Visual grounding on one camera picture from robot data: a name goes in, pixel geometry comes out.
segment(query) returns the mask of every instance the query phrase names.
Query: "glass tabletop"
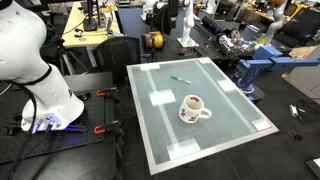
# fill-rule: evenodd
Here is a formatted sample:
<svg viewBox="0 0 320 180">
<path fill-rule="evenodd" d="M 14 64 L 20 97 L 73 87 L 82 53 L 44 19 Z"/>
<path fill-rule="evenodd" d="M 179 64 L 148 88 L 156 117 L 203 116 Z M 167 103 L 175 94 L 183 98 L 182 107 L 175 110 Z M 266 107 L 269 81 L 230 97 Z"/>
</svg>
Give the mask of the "glass tabletop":
<svg viewBox="0 0 320 180">
<path fill-rule="evenodd" d="M 151 174 L 278 131 L 209 58 L 127 70 Z M 179 109 L 187 95 L 200 97 L 212 116 L 182 121 Z"/>
</svg>

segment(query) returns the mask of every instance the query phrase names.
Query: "coffee mug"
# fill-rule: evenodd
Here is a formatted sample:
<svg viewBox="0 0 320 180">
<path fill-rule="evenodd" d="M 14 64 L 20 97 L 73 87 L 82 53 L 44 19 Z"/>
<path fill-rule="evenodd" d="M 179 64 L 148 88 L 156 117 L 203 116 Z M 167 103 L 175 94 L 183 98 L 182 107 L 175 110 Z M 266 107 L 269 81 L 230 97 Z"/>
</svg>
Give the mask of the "coffee mug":
<svg viewBox="0 0 320 180">
<path fill-rule="evenodd" d="M 211 111 L 204 107 L 202 99 L 195 95 L 186 96 L 179 109 L 180 119 L 190 124 L 197 122 L 199 118 L 208 119 L 211 115 Z"/>
</svg>

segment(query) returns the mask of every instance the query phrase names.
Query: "dark floor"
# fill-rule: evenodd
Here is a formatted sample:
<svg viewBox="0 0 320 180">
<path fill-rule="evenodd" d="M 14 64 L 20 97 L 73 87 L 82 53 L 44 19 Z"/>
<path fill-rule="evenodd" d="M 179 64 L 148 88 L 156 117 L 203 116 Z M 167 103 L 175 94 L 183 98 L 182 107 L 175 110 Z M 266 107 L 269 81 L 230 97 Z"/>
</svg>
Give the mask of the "dark floor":
<svg viewBox="0 0 320 180">
<path fill-rule="evenodd" d="M 84 49 L 80 59 L 86 64 L 88 57 Z M 78 73 L 81 67 L 74 64 Z M 132 96 L 125 87 L 120 89 L 125 118 L 125 146 L 123 147 L 124 179 L 174 179 L 174 180 L 312 180 L 317 179 L 305 164 L 320 157 L 320 114 L 305 118 L 313 134 L 306 132 L 301 141 L 293 141 L 287 134 L 289 129 L 299 131 L 304 124 L 292 117 L 289 104 L 308 99 L 304 94 L 284 81 L 278 72 L 266 72 L 256 79 L 265 93 L 257 107 L 279 128 L 279 132 L 250 143 L 205 157 L 151 177 L 145 156 L 138 120 Z"/>
</svg>

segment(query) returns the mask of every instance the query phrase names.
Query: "mug handle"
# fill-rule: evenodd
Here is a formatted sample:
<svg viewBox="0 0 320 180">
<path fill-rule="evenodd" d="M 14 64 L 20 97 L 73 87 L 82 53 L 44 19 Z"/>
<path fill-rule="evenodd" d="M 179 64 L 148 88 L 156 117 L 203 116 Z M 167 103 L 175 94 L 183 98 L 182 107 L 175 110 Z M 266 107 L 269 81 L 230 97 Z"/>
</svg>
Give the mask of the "mug handle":
<svg viewBox="0 0 320 180">
<path fill-rule="evenodd" d="M 209 119 L 212 116 L 212 112 L 207 109 L 207 108 L 202 108 L 202 111 L 208 113 L 208 114 L 199 114 L 199 118 L 203 118 L 203 119 Z"/>
</svg>

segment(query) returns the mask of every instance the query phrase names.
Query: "pen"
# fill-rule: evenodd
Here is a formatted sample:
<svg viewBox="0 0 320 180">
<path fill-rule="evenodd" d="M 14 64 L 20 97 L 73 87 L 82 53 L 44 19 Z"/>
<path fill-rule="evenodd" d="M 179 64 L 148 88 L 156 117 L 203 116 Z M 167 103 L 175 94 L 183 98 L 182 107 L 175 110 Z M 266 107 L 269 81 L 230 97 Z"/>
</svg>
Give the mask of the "pen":
<svg viewBox="0 0 320 180">
<path fill-rule="evenodd" d="M 183 81 L 183 82 L 186 82 L 186 83 L 188 83 L 188 84 L 191 84 L 190 81 L 184 80 L 184 79 L 179 78 L 179 77 L 177 77 L 177 76 L 170 76 L 170 77 L 171 77 L 172 79 L 176 79 L 176 80 Z"/>
</svg>

